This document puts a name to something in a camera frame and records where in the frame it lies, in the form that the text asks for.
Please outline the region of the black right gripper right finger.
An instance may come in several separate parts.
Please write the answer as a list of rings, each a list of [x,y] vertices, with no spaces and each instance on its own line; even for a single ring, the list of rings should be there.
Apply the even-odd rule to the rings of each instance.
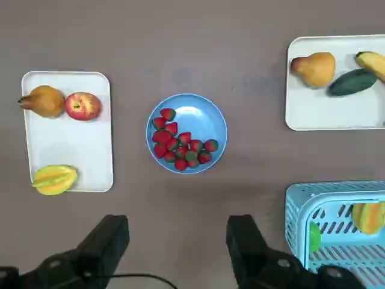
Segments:
[[[293,255],[270,248],[251,215],[230,216],[226,244],[238,288],[364,288],[349,270],[306,270]]]

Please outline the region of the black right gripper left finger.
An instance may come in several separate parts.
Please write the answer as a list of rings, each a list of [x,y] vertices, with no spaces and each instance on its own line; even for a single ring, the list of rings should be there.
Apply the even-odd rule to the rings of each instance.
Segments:
[[[106,215],[72,250],[21,274],[1,267],[1,288],[106,288],[129,244],[128,218]]]

